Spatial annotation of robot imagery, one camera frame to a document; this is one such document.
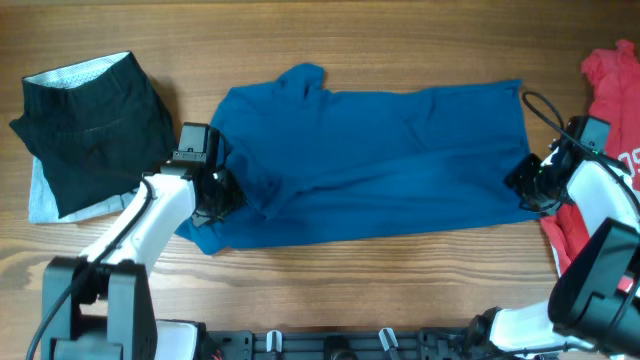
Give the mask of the blue t-shirt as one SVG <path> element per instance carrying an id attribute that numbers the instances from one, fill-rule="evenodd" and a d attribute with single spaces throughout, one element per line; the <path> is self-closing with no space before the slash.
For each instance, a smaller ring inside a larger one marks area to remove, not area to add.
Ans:
<path id="1" fill-rule="evenodd" d="M 213 254 L 527 221 L 504 184 L 530 152 L 520 87 L 333 92 L 313 64 L 234 87 L 211 124 L 246 202 L 178 234 Z"/>

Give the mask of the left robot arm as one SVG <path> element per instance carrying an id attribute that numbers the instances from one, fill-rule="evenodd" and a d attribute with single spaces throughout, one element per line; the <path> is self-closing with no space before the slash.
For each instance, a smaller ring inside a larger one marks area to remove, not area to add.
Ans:
<path id="1" fill-rule="evenodd" d="M 142 175 L 112 227 L 77 257 L 55 257 L 45 268 L 28 358 L 222 358 L 204 323 L 156 318 L 148 277 L 184 222 L 211 225 L 244 205 L 225 166 L 229 153 L 218 129 L 183 125 L 178 148 L 158 172 Z"/>

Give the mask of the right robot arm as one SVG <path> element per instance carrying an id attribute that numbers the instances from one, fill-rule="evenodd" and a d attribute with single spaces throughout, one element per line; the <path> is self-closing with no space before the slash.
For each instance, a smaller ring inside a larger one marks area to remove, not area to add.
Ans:
<path id="1" fill-rule="evenodd" d="M 589 239 L 548 301 L 476 316 L 461 345 L 467 358 L 639 354 L 639 201 L 629 169 L 604 152 L 609 128 L 574 117 L 546 159 L 530 155 L 506 177 L 527 210 L 550 214 L 575 205 Z"/>

